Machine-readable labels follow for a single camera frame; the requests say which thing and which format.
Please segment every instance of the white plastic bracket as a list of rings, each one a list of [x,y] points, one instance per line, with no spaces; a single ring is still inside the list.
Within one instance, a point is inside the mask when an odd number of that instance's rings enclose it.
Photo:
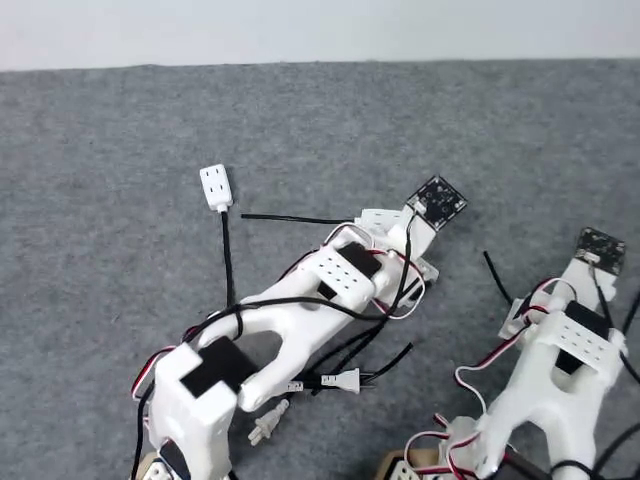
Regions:
[[[298,268],[317,275],[350,309],[366,305],[375,292],[373,282],[331,246],[322,247]]]
[[[475,465],[479,478],[497,470],[512,431],[526,421],[545,432],[552,464],[567,459],[593,463],[593,430],[602,399],[622,367],[624,336],[612,329],[604,340],[564,312],[551,313],[530,328],[509,384],[478,422],[484,452]],[[561,350],[584,362],[571,376],[555,367]],[[556,477],[581,479],[584,473],[562,469]]]

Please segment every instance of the black cable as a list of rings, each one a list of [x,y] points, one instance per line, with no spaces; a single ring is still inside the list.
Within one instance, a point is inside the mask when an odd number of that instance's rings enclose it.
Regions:
[[[236,291],[233,284],[233,266],[231,263],[231,241],[229,239],[229,214],[227,212],[220,212],[220,218],[222,220],[222,249],[224,252],[224,270],[227,277],[227,307],[235,305],[236,303]],[[242,336],[244,331],[244,322],[240,311],[235,312],[236,322],[238,324],[238,332],[234,340],[237,340]]]
[[[355,348],[351,350],[342,360],[340,360],[338,364],[333,368],[333,370],[329,372],[329,375],[337,375],[338,373],[340,373],[342,369],[346,367],[351,360],[356,358],[365,348],[367,348],[371,344],[371,342],[373,342],[376,339],[376,337],[380,334],[380,332],[382,331],[386,323],[387,321],[384,320],[380,322],[380,324],[377,325],[375,328],[372,328],[371,333],[367,337],[365,337],[363,340],[361,340],[360,343],[356,345]],[[314,390],[311,392],[311,395],[315,397],[319,393],[320,393],[320,390]]]
[[[406,239],[405,239],[406,247],[404,252],[405,262],[404,262],[404,265],[402,266],[402,274],[400,275],[400,284],[398,286],[398,291],[396,292],[396,296],[393,299],[391,306],[386,311],[383,318],[380,320],[380,324],[377,326],[377,328],[372,329],[371,334],[368,337],[365,337],[358,345],[356,345],[356,347],[351,352],[349,352],[349,354],[347,354],[340,362],[338,362],[335,368],[331,370],[330,375],[336,375],[337,373],[339,373],[351,360],[353,360],[360,352],[362,352],[365,348],[367,348],[371,344],[371,342],[373,342],[376,339],[376,337],[380,334],[382,329],[385,327],[387,321],[389,320],[389,317],[393,315],[394,312],[397,310],[398,305],[400,304],[400,300],[402,300],[402,292],[407,282],[407,275],[409,274],[409,263],[410,263],[409,259],[411,258],[411,225],[413,223],[413,219],[415,218],[415,216],[416,214],[414,214],[413,217],[411,217],[411,220],[409,220],[409,223],[407,225]],[[319,391],[316,390],[311,394],[317,395],[318,393]]]
[[[294,217],[292,215],[269,215],[263,213],[243,213],[240,218],[248,220],[278,220],[282,222],[300,222],[300,223],[320,223],[322,225],[340,225],[341,223],[353,222],[352,218],[346,219],[328,219],[328,218],[310,218],[310,217]]]
[[[594,471],[591,468],[587,467],[583,463],[578,462],[577,460],[562,460],[561,462],[556,463],[553,467],[551,467],[551,470],[549,471],[549,475],[553,475],[553,473],[556,470],[559,470],[565,467],[578,468],[582,470],[584,473],[586,473],[587,475],[589,475],[589,478],[591,478],[592,480],[602,478],[600,475],[595,475]]]
[[[627,317],[624,319],[624,324],[622,325],[622,333],[625,335],[629,332],[629,328],[631,328],[631,323],[636,316],[636,312],[638,311],[638,307],[640,307],[640,292],[636,295],[635,300],[631,304],[631,308],[629,309],[629,313],[627,313]]]
[[[511,306],[513,304],[513,297],[511,295],[509,295],[509,292],[507,292],[507,289],[505,288],[504,284],[502,283],[502,280],[500,279],[500,275],[498,275],[498,271],[496,270],[496,267],[493,264],[493,261],[491,260],[491,257],[489,256],[489,252],[487,252],[485,250],[484,252],[482,252],[482,256],[484,257],[484,260],[487,262],[487,266],[489,267],[489,271],[491,272],[491,276],[493,277],[493,281],[496,282],[496,285],[497,285],[498,289],[500,290],[500,293],[502,294],[504,299],[507,301],[509,306]]]
[[[600,301],[600,304],[602,305],[602,311],[604,313],[604,316],[607,319],[607,322],[609,323],[609,325],[613,327],[614,326],[613,320],[611,318],[611,312],[609,311],[607,299],[604,298],[604,293],[602,292],[602,288],[600,288],[600,285],[598,284],[598,280],[596,279],[595,270],[593,269],[593,267],[591,268],[591,276],[593,277],[593,282],[596,284],[598,299]],[[627,314],[627,318],[624,321],[624,325],[622,326],[622,332],[625,334],[631,327],[631,322],[633,322],[633,318],[636,314],[636,311],[638,310],[638,303],[640,303],[640,293],[638,294],[633,304],[631,305],[631,309],[629,310],[629,313]],[[624,353],[620,352],[620,359],[622,360],[622,364],[624,365],[624,368],[627,370],[627,372],[629,372],[629,375],[631,375],[631,377],[633,377],[633,379],[638,383],[638,385],[640,385],[640,374],[635,370],[635,368],[633,368],[633,365],[631,365],[631,362],[629,361],[627,356]]]
[[[596,463],[593,466],[593,472],[596,475],[599,475],[618,449],[638,432],[640,432],[640,422],[632,425],[622,432],[613,442],[611,442],[611,445],[609,445],[596,460]]]
[[[155,382],[152,380],[147,389],[144,391],[142,396],[140,397],[140,402],[138,403],[138,414],[137,414],[137,428],[138,428],[138,437],[136,439],[136,450],[133,454],[133,466],[131,467],[131,480],[136,480],[136,475],[138,475],[138,467],[140,464],[140,457],[142,455],[142,442],[144,441],[144,407],[153,393]]]
[[[363,385],[370,384],[371,382],[373,382],[377,378],[380,378],[382,375],[387,373],[393,367],[395,367],[411,351],[412,348],[413,348],[413,344],[412,343],[408,343],[407,346],[404,347],[402,349],[402,351],[400,353],[398,353],[395,357],[393,357],[393,359],[389,363],[387,363],[384,367],[382,367],[377,372],[374,372],[373,375],[371,375],[369,378],[367,378],[367,380],[363,383]]]
[[[640,385],[640,374],[636,371],[635,368],[633,368],[633,365],[631,365],[631,362],[629,361],[627,356],[624,353],[620,352],[620,359],[622,360],[622,365],[624,365],[624,368],[627,370],[627,372],[629,372],[629,375],[631,375],[633,379],[638,382],[638,385]]]

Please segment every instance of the gray carpet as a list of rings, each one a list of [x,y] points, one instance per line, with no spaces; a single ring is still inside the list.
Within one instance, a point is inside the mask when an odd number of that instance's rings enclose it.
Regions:
[[[454,365],[496,343],[506,314],[481,258],[513,294],[558,274],[581,227],[628,242],[620,319],[640,285],[640,62],[488,62],[140,67],[0,74],[0,465],[7,478],[126,478],[132,377],[155,349],[224,303],[219,219],[198,169],[230,170],[240,295],[274,282],[324,238],[315,225],[239,213],[319,217],[400,207],[441,173],[469,208],[429,252],[441,278],[357,365],[415,351],[360,396],[301,398],[252,449],[239,412],[241,479],[366,479],[433,412],[478,414]],[[364,328],[352,324],[347,334]],[[272,337],[247,338],[267,361]],[[640,366],[640,326],[629,338]],[[473,377],[488,398],[510,352]],[[597,444],[640,420],[621,373]],[[539,431],[514,443],[545,465]],[[630,474],[640,439],[608,473]]]

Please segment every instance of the circuit board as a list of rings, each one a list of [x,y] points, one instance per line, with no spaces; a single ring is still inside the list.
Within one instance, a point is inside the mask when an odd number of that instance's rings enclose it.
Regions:
[[[580,232],[574,257],[612,275],[620,275],[624,263],[625,243],[595,228]]]
[[[407,205],[437,232],[467,206],[467,201],[449,182],[436,175],[407,200]]]

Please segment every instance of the red wire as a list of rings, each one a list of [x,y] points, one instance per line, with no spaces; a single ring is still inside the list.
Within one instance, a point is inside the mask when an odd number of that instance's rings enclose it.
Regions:
[[[175,349],[176,347],[164,347],[161,348],[160,350],[158,350],[157,352],[155,352],[153,355],[151,355],[148,360],[145,362],[144,366],[142,367],[142,369],[140,370],[140,373],[138,373],[138,375],[136,376],[136,379],[133,382],[133,385],[131,385],[131,395],[133,395],[133,392],[136,391],[138,384],[140,383],[140,381],[145,377],[145,375],[147,374],[147,372],[149,371],[149,369],[151,368],[151,366],[153,365],[153,361],[155,360],[155,358],[158,355],[162,355],[163,353],[167,353],[172,351],[173,349]]]

